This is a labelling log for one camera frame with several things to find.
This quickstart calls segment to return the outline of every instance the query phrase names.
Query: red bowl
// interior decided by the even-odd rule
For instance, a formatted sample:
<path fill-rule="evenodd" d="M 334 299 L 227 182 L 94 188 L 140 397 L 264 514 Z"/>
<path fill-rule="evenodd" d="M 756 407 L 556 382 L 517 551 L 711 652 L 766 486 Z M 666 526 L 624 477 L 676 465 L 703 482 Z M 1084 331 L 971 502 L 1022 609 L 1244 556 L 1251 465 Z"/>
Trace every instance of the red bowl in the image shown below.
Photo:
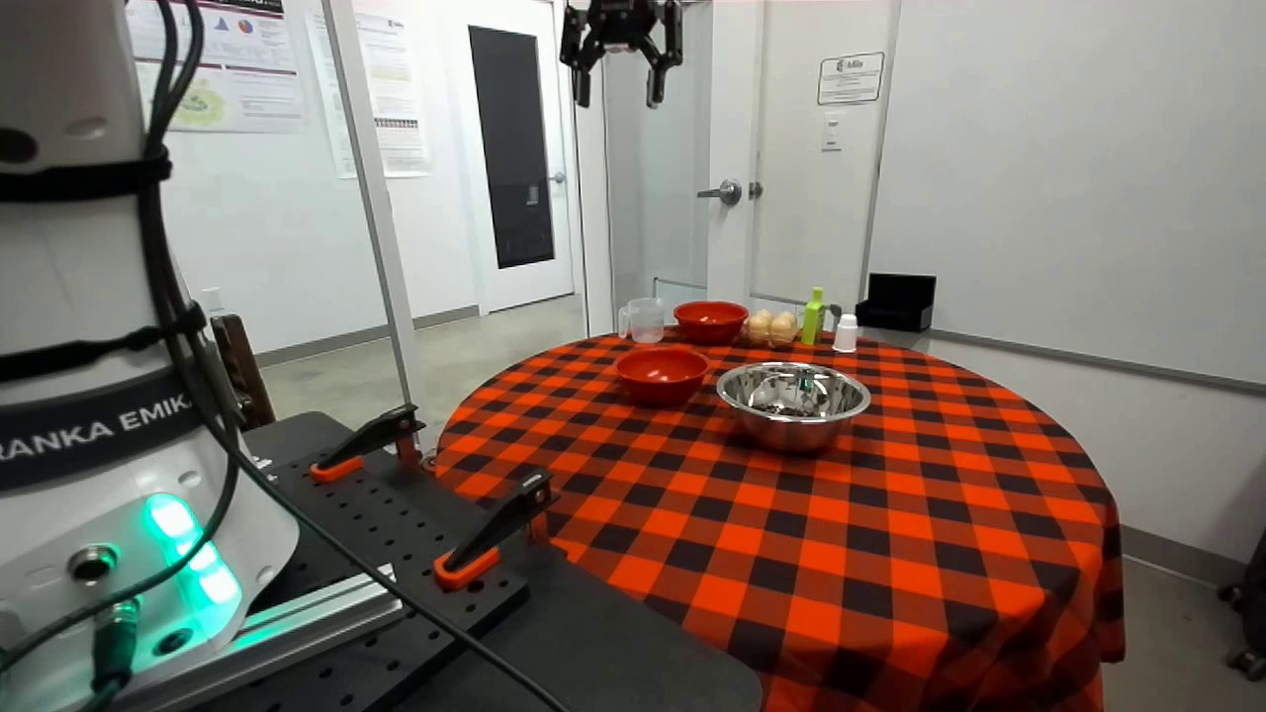
<path fill-rule="evenodd" d="M 618 358 L 618 381 L 628 401 L 654 407 L 676 407 L 699 391 L 708 358 L 691 349 L 643 345 Z"/>
<path fill-rule="evenodd" d="M 674 318 L 691 345 L 733 345 L 742 331 L 748 308 L 733 299 L 684 299 Z"/>

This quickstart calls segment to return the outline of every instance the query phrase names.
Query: red and black checkered tablecloth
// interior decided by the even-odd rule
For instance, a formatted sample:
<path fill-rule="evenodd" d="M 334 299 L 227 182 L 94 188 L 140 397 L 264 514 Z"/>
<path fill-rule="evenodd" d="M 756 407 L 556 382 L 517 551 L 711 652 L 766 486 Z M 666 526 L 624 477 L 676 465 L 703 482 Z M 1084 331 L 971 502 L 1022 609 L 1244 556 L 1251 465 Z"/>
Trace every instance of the red and black checkered tablecloth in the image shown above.
<path fill-rule="evenodd" d="M 873 405 L 823 455 L 741 436 L 715 391 L 620 401 L 628 345 L 505 368 L 452 415 L 435 469 L 468 497 L 542 465 L 575 565 L 762 671 L 766 708 L 1100 708 L 1123 655 L 1116 502 L 1022 397 L 857 345 L 794 358 Z M 733 364 L 770 349 L 703 349 Z"/>

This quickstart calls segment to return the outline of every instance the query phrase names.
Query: door frame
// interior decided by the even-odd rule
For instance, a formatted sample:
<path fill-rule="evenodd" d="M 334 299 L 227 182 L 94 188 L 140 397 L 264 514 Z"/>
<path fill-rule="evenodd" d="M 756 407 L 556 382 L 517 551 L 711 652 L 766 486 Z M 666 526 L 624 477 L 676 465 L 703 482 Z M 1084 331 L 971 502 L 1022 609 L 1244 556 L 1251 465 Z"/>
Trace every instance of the door frame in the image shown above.
<path fill-rule="evenodd" d="M 555 116 L 556 121 L 556 147 L 549 147 L 549 125 L 547 125 L 547 163 L 549 174 L 560 174 L 560 187 L 549 187 L 549 216 L 555 216 L 555 248 L 567 256 L 567 282 L 570 291 L 585 291 L 585 265 L 583 265 L 583 182 L 576 182 L 576 121 L 570 109 L 570 83 L 556 64 L 556 33 L 560 33 L 560 5 L 567 0 L 452 0 L 446 5 L 446 49 L 444 60 L 456 72 L 452 80 L 452 104 L 459 116 L 459 153 L 461 153 L 461 187 L 468 187 L 468 208 L 469 208 L 469 271 L 475 271 L 475 296 L 479 311 L 500 311 L 527 299 L 505 299 L 494 286 L 494 216 L 489 216 L 489 196 L 487 196 L 487 163 L 483 163 L 483 118 L 479 118 L 479 93 L 475 93 L 475 68 L 469 68 L 469 29 L 494 29 L 489 14 L 510 14 L 510 10 L 531 10 L 531 6 L 549 6 L 549 29 L 539 35 L 539 64 L 542 76 L 555 72 L 555 91 L 542 83 L 542 109 L 547 121 Z"/>
<path fill-rule="evenodd" d="M 703 109 L 691 129 L 708 129 L 703 158 L 703 187 L 721 182 L 760 182 L 760 121 L 762 121 L 762 29 L 766 29 L 766 0 L 742 5 L 684 5 L 684 10 L 708 10 L 708 29 L 699 56 L 708 68 L 699 72 L 703 83 Z M 583 166 L 583 256 L 585 256 L 585 325 L 591 331 L 613 328 L 613 270 L 608 270 L 608 182 L 604 182 L 604 116 L 603 116 L 603 72 L 595 72 L 595 105 L 576 109 L 576 166 Z M 742 196 L 733 208 L 715 200 L 699 200 L 703 242 L 708 242 L 708 296 L 723 299 L 753 299 L 756 286 L 756 229 L 760 229 L 760 200 Z"/>

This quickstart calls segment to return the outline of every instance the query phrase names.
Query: bottle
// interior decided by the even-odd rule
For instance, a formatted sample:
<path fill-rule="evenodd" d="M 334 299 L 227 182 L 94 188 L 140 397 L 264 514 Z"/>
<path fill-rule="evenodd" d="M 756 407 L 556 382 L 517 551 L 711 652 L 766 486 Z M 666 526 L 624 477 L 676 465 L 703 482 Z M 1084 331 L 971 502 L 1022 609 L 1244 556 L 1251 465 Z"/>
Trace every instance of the bottle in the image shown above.
<path fill-rule="evenodd" d="M 815 349 L 820 331 L 823 331 L 823 286 L 815 286 L 811 296 L 804 299 L 800 345 Z"/>
<path fill-rule="evenodd" d="M 854 311 L 839 318 L 836 353 L 857 353 L 857 318 Z"/>

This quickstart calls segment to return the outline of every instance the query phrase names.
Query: floor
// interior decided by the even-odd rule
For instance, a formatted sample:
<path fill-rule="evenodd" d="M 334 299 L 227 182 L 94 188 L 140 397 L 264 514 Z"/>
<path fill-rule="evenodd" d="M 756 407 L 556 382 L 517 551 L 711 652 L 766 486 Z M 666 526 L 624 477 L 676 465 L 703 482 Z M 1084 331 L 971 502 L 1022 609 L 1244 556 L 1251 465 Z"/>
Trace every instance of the floor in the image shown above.
<path fill-rule="evenodd" d="M 487 377 L 576 335 L 576 299 L 421 328 L 421 415 L 426 419 L 426 443 L 438 440 L 446 412 Z M 389 339 L 264 364 L 264 381 L 282 415 L 330 412 L 345 424 L 364 424 L 400 405 Z M 1251 684 L 1221 663 L 1244 635 L 1240 617 L 1216 597 L 1216 583 L 1196 583 L 1139 556 L 1127 556 L 1123 579 L 1127 662 L 1102 667 L 1112 712 L 1266 712 L 1266 684 Z"/>

